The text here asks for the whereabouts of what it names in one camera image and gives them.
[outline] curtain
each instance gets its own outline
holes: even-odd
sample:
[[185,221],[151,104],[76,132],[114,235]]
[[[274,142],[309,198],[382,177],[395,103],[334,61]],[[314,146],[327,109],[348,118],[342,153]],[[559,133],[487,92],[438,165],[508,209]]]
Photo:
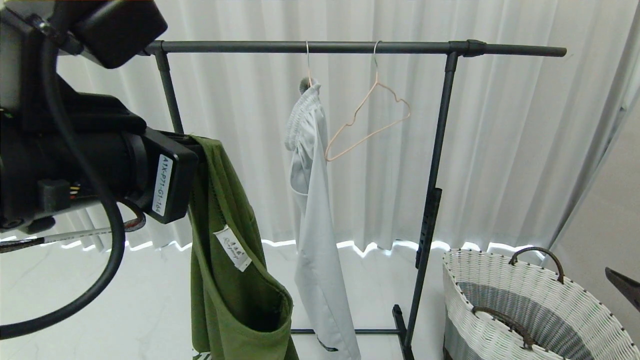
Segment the curtain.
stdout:
[[[438,176],[436,240],[549,246],[598,131],[623,63],[637,0],[616,1],[210,1],[157,0],[163,40],[448,41],[551,45],[564,58],[461,58]],[[328,164],[339,241],[417,241],[444,79],[444,55],[379,54],[380,81],[412,106],[404,122]],[[169,54],[186,133],[221,140],[266,240],[294,239],[285,122],[307,75],[304,54]],[[171,130],[153,57],[117,70],[66,56],[59,73],[78,91],[117,96],[149,126]],[[311,54],[329,136],[353,117],[374,81],[371,55]],[[376,90],[332,153],[404,116]],[[99,206],[63,215],[54,231],[101,227]],[[191,241],[188,220],[128,235],[130,245]],[[109,236],[84,246],[110,246]]]

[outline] green shirt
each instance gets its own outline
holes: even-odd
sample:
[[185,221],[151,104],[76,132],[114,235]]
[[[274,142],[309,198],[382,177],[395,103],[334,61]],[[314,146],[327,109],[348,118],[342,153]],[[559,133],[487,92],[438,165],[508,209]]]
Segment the green shirt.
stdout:
[[[291,339],[291,296],[267,273],[255,215],[240,180],[219,141],[192,137],[207,158],[196,171],[189,203],[191,330],[199,353],[193,359],[298,360]],[[225,225],[238,254],[251,261],[244,271],[214,234]]]

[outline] clothing rack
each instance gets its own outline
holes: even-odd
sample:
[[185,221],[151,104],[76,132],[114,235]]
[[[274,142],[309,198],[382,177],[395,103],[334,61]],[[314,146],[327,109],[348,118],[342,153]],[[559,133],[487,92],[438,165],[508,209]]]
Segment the clothing rack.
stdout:
[[[173,122],[173,130],[184,134],[178,102],[171,79],[168,53],[324,53],[324,54],[372,54],[376,42],[304,42],[304,41],[162,41],[151,43],[141,55],[154,55],[164,88],[169,114]],[[418,315],[420,296],[424,286],[424,276],[427,270],[429,251],[433,241],[433,231],[440,206],[442,189],[436,188],[440,155],[444,130],[449,112],[453,77],[456,72],[458,58],[473,57],[484,54],[555,56],[566,54],[564,47],[528,46],[528,45],[500,45],[486,44],[478,40],[449,41],[449,42],[378,42],[376,54],[446,54],[445,77],[440,100],[440,112],[436,128],[431,170],[427,184],[427,195],[420,230],[420,242],[416,253],[416,268],[418,274],[415,280],[413,300],[409,312],[409,322],[404,322],[403,313],[399,305],[394,305],[392,315],[396,323],[395,329],[356,329],[356,334],[367,335],[397,335],[404,360],[414,360],[412,350],[413,331]],[[292,334],[313,334],[312,329],[292,329]]]

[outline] brown handle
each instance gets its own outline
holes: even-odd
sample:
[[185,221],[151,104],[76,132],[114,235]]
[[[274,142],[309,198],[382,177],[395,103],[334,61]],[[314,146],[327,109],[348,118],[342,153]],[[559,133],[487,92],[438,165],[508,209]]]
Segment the brown handle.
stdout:
[[558,281],[561,284],[564,284],[564,270],[562,270],[562,264],[560,264],[560,260],[558,260],[558,258],[549,250],[543,248],[543,247],[527,247],[524,248],[522,250],[518,250],[516,251],[515,254],[513,254],[513,256],[511,257],[511,260],[509,260],[509,264],[510,265],[515,265],[515,263],[518,262],[518,255],[522,254],[525,251],[540,251],[540,252],[544,252],[545,254],[551,256],[551,258],[554,260],[554,262],[556,263],[556,266],[558,267]]
[[474,315],[478,311],[482,311],[483,313],[487,313],[489,315],[492,315],[494,318],[500,320],[502,323],[507,325],[510,329],[512,329],[515,332],[517,332],[520,336],[522,336],[522,340],[524,342],[524,348],[526,348],[528,350],[533,350],[533,345],[535,345],[536,342],[533,340],[533,338],[527,332],[527,329],[525,329],[524,326],[522,326],[519,323],[515,322],[509,316],[501,313],[500,311],[494,310],[494,309],[492,309],[490,307],[474,306],[474,308],[471,309],[471,312]]

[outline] white wicker basket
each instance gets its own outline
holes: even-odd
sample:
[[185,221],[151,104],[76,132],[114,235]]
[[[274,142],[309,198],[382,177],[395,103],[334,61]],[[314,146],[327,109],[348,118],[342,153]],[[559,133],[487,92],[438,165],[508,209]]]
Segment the white wicker basket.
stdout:
[[[517,256],[528,250],[551,255],[560,274],[518,262]],[[443,266],[449,359],[640,360],[637,345],[618,319],[565,277],[557,258],[546,249],[524,249],[511,259],[450,250]],[[474,306],[492,309],[496,315],[476,313]],[[501,322],[502,317],[511,326]],[[533,345],[519,333],[531,336]]]

